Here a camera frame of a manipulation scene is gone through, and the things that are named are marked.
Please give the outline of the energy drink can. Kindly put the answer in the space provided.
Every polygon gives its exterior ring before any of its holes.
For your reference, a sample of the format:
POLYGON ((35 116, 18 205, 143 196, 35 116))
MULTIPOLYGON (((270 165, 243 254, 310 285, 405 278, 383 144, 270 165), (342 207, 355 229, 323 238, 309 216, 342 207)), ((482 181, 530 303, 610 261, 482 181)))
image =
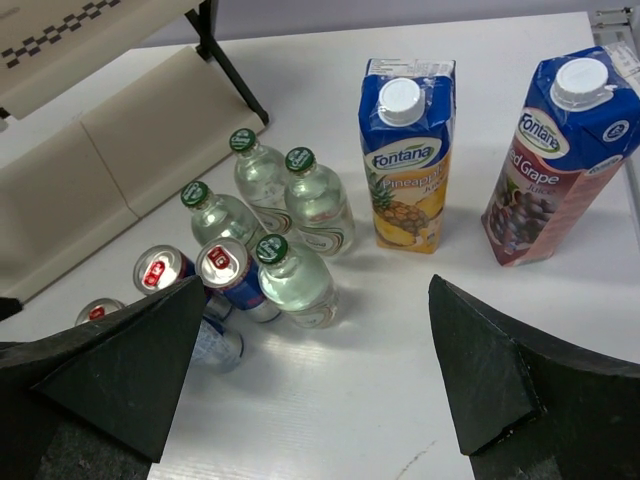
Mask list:
POLYGON ((219 237, 207 242, 195 269, 207 288, 222 294, 253 322, 268 323, 281 314, 263 293, 257 263, 240 241, 219 237))
MULTIPOLYGON (((196 274, 194 262, 171 245, 156 245, 143 252, 133 269, 133 283, 144 295, 151 295, 196 274)), ((204 317, 225 322, 233 310, 231 303, 208 287, 204 288, 204 317)))
POLYGON ((190 363, 226 373, 241 364, 244 350, 245 342, 240 333, 219 322, 203 319, 190 363))
POLYGON ((77 315, 75 326, 100 319, 125 307, 123 302, 112 298, 93 300, 81 309, 77 315))

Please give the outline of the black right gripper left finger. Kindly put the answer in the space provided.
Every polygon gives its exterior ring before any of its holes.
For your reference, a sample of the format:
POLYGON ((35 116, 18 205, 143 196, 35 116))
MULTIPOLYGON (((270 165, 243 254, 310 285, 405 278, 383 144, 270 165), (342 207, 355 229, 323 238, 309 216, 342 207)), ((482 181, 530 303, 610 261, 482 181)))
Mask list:
POLYGON ((2 343, 2 478, 147 478, 164 451, 204 304, 193 276, 96 321, 2 343))

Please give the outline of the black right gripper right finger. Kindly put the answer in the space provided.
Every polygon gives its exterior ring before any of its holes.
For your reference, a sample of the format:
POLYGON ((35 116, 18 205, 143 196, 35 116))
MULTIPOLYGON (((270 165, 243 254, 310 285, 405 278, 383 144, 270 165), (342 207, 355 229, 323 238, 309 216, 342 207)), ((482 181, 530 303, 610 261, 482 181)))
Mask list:
POLYGON ((638 364, 529 326, 438 275, 429 316, 475 478, 638 478, 638 364))

